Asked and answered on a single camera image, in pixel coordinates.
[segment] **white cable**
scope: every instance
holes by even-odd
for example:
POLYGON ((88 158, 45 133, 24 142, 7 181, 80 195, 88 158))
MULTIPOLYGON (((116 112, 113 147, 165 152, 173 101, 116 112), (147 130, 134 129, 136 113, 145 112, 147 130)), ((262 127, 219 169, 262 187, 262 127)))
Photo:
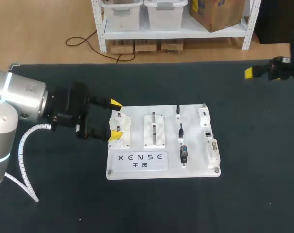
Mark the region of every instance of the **white cable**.
POLYGON ((16 179, 14 176, 10 175, 9 173, 5 173, 5 176, 7 178, 9 178, 11 181, 15 182, 19 187, 21 187, 26 193, 28 193, 28 195, 30 197, 32 197, 35 202, 39 202, 39 199, 38 198, 34 198, 33 196, 31 196, 31 193, 29 192, 29 190, 27 189, 27 187, 22 183, 20 182, 18 179, 16 179))
POLYGON ((32 189, 32 186, 30 184, 30 181, 28 179, 28 176, 27 176, 27 173, 26 173, 26 169, 25 169, 25 165, 24 165, 23 153, 24 153, 24 145, 25 145, 25 142, 26 142, 26 139, 28 138, 28 136, 31 133, 33 133, 34 131, 40 130, 40 129, 50 130, 51 129, 51 125, 50 124, 38 124, 38 125, 35 125, 35 126, 31 127, 24 134, 24 136, 21 138, 20 143, 19 143, 19 147, 18 147, 18 163, 19 163, 19 168, 20 168, 20 172, 21 172, 21 175, 23 177, 23 180, 24 180, 24 183, 25 183, 26 186, 23 185, 15 177, 11 176, 8 173, 5 173, 5 176, 7 178, 11 179, 17 185, 19 185, 26 193, 29 194, 30 197, 32 197, 35 200, 35 202, 39 202, 39 198, 36 196, 34 190, 32 189))

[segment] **black plug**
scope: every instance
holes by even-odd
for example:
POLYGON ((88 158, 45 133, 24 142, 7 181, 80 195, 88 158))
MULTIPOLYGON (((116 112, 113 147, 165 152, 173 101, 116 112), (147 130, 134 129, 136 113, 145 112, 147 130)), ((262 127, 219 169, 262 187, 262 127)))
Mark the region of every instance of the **black plug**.
POLYGON ((179 139, 182 139, 184 137, 184 129, 182 128, 182 123, 180 123, 180 129, 178 132, 178 136, 179 136, 179 139))

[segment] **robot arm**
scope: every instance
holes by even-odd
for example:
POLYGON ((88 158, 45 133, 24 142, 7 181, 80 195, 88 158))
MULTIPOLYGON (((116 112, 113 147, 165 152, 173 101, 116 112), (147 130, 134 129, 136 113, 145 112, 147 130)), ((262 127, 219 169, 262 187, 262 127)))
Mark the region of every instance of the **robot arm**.
POLYGON ((122 108, 113 99, 91 94, 83 83, 47 91, 44 82, 0 71, 0 183, 7 169, 18 120, 37 122, 45 118, 52 130, 59 125, 75 128, 80 139, 121 138, 122 132, 90 127, 87 115, 91 104, 117 111, 122 108))
POLYGON ((266 64, 252 66, 245 71, 245 78, 260 78, 264 73, 268 74, 268 80, 294 78, 294 31, 291 35, 290 50, 291 58, 275 57, 266 64))

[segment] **cardboard box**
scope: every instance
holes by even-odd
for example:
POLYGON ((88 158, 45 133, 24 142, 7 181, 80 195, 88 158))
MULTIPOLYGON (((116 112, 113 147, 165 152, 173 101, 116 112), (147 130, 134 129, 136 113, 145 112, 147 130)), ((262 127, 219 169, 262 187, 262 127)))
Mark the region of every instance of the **cardboard box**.
POLYGON ((135 52, 156 52, 156 40, 135 40, 135 52))
POLYGON ((134 50, 133 40, 113 40, 111 44, 112 54, 132 54, 134 50))
POLYGON ((239 24, 245 0, 193 0, 191 16, 210 32, 239 24))
POLYGON ((165 39, 162 40, 161 49, 162 50, 178 50, 181 51, 184 48, 183 39, 165 39))

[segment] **wooden floor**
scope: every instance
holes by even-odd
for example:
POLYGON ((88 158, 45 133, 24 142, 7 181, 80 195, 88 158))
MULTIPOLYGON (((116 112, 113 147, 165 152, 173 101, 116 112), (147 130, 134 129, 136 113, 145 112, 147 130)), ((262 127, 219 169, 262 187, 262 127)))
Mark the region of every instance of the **wooden floor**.
MULTIPOLYGON (((69 37, 87 37, 94 31, 91 0, 0 0, 0 69, 6 70, 11 63, 114 63, 97 55, 87 44, 65 45, 69 37)), ((99 49, 97 36, 90 42, 99 49)), ((187 41, 178 55, 139 54, 131 63, 253 60, 275 56, 289 56, 288 44, 261 45, 254 38, 250 50, 242 51, 240 39, 195 39, 187 41)))

